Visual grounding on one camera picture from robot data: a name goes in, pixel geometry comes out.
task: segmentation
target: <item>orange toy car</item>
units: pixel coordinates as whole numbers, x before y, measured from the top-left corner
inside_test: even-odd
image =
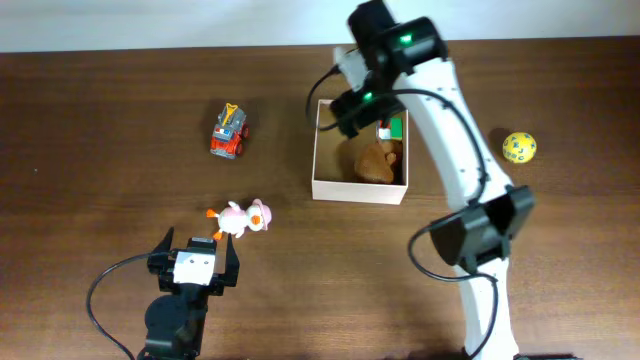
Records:
[[[247,116],[238,105],[226,104],[218,115],[218,123],[211,136],[211,153],[235,159],[242,155],[244,146],[242,140],[249,137],[249,127],[245,123]]]

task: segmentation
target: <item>open box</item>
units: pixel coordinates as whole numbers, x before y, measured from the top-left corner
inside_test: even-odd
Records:
[[[329,109],[330,103],[331,100],[318,101],[316,125],[335,121]],[[356,177],[354,164],[357,157],[366,145],[376,141],[374,124],[361,129],[353,139],[347,139],[337,129],[316,130],[311,175],[314,200],[400,204],[409,187],[409,113],[404,111],[395,117],[402,119],[401,179],[386,185],[362,183]]]

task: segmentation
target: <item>wooden table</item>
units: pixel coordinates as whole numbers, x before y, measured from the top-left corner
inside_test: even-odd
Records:
[[[450,47],[492,146],[510,130],[539,144],[527,165],[502,161],[538,201],[513,244],[509,279],[522,352],[635,359],[640,39]],[[424,277],[406,255],[409,236],[448,212],[417,137],[401,206],[311,200],[313,130],[303,105],[330,65],[330,47],[0,56],[2,358],[123,359],[85,314],[93,278],[153,249],[170,226],[176,246],[209,235],[206,208],[254,197],[274,220],[236,242],[238,286],[210,300],[202,359],[400,359],[460,349],[457,287]],[[319,95],[345,89],[332,80]],[[253,127],[241,160],[208,152],[227,101]],[[448,271],[427,239],[420,257]],[[137,352],[144,311],[159,295],[144,264],[134,264],[104,281],[94,310]]]

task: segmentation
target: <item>yellow ball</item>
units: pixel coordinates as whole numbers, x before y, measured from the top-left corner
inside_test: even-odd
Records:
[[[533,159],[538,145],[527,133],[513,133],[502,143],[502,155],[514,164],[524,164]]]

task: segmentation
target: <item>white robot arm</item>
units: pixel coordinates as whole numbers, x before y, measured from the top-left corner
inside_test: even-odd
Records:
[[[428,19],[396,24],[382,1],[374,0],[358,7],[349,26],[359,49],[335,52],[334,73],[338,69],[352,87],[331,105],[336,127],[353,137],[374,120],[409,110],[454,211],[432,223],[432,238],[456,275],[471,278],[456,281],[466,318],[465,350],[474,359],[512,360],[519,350],[509,317],[508,255],[533,197],[526,187],[513,187],[487,148]]]

